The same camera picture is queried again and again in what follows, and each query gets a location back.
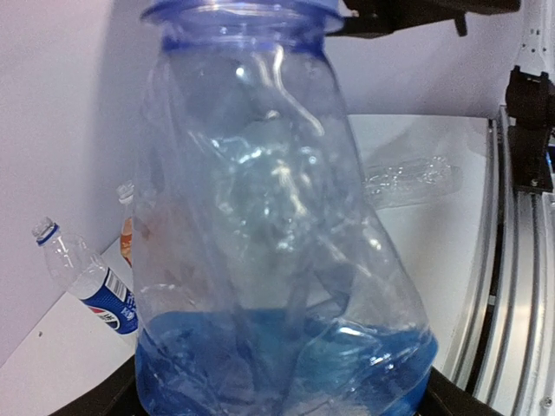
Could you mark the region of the blue label crushed water bottle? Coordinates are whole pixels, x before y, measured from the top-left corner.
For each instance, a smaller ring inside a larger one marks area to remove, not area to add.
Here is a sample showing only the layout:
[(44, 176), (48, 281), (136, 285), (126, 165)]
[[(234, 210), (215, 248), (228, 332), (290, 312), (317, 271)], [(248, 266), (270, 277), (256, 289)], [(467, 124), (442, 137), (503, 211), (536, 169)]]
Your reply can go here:
[(437, 341), (364, 196), (311, 1), (160, 1), (134, 177), (151, 415), (414, 415)]

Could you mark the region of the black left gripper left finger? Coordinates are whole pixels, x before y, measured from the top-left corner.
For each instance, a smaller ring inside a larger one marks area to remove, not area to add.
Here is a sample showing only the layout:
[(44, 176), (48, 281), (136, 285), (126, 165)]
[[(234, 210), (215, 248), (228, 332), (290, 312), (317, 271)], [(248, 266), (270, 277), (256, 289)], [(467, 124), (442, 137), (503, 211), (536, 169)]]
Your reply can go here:
[(134, 359), (128, 359), (100, 385), (51, 413), (63, 415), (142, 415), (136, 384)]

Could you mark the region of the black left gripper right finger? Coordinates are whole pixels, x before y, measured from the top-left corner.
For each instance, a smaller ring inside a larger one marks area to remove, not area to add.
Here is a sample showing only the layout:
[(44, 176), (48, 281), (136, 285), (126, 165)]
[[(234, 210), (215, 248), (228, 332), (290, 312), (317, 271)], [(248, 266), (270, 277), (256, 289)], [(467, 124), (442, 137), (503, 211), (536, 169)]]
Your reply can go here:
[(432, 367), (428, 385), (416, 415), (501, 416), (501, 413), (461, 390), (435, 367)]

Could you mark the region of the orange label crushed bottle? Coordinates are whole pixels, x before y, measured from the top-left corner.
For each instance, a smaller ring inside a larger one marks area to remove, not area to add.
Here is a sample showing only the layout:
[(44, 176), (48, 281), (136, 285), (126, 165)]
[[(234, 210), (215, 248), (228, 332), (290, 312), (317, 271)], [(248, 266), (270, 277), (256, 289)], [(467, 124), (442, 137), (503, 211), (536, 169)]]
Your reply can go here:
[(118, 199), (123, 207), (123, 220), (120, 234), (121, 255), (129, 266), (132, 266), (131, 245), (133, 234), (132, 202), (134, 199), (134, 184), (131, 180), (119, 185), (116, 189)]

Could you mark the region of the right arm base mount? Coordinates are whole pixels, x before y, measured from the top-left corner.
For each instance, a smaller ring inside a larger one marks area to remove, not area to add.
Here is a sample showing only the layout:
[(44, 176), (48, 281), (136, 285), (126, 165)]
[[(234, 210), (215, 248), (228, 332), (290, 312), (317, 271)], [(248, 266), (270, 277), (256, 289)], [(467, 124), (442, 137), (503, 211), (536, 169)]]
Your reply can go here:
[(522, 192), (552, 192), (548, 144), (554, 128), (554, 84), (546, 72), (513, 68), (506, 89), (506, 113), (513, 185)]

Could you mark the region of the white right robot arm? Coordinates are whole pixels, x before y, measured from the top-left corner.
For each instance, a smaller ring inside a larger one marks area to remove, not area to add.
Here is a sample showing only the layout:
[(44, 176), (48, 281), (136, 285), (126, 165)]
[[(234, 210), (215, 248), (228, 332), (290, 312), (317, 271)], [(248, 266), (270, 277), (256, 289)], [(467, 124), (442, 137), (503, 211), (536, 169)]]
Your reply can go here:
[(523, 10), (524, 26), (515, 65), (531, 75), (554, 74), (553, 1), (346, 1), (350, 14), (333, 36), (373, 38), (402, 29), (453, 21), (459, 36), (467, 35), (466, 14), (484, 16)]

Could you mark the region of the Pepsi bottle blue label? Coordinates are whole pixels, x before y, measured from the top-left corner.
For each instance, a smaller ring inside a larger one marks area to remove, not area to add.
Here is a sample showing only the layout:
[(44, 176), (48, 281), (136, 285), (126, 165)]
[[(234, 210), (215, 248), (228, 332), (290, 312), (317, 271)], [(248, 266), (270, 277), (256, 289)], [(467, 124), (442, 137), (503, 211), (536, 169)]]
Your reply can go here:
[(132, 290), (82, 237), (64, 233), (46, 217), (32, 229), (52, 280), (124, 338), (136, 335), (138, 318)]

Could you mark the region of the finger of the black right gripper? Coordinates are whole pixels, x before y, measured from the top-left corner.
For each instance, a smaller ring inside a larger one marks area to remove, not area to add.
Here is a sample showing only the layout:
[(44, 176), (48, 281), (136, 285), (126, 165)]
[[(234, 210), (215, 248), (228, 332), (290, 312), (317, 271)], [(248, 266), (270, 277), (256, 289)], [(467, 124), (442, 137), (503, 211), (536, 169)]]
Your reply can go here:
[(515, 13), (520, 0), (359, 0), (344, 3), (350, 15), (333, 37), (381, 37), (396, 31), (451, 21), (457, 35), (467, 35), (466, 14)]

